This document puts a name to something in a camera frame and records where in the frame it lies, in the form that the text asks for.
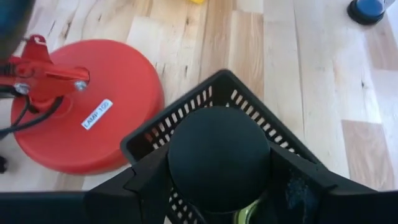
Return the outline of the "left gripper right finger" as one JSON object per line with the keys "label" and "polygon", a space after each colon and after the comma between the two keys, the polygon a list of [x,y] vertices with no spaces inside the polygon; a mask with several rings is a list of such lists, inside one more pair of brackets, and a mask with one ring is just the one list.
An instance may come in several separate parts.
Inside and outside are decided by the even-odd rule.
{"label": "left gripper right finger", "polygon": [[397,224],[397,192],[379,192],[273,144],[271,186],[278,223]]}

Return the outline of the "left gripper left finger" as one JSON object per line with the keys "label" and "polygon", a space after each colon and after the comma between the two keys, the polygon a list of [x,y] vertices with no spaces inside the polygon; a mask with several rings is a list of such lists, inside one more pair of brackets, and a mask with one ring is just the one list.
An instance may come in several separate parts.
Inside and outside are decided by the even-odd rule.
{"label": "left gripper left finger", "polygon": [[163,223],[172,184],[168,147],[89,191],[1,194],[1,223]]}

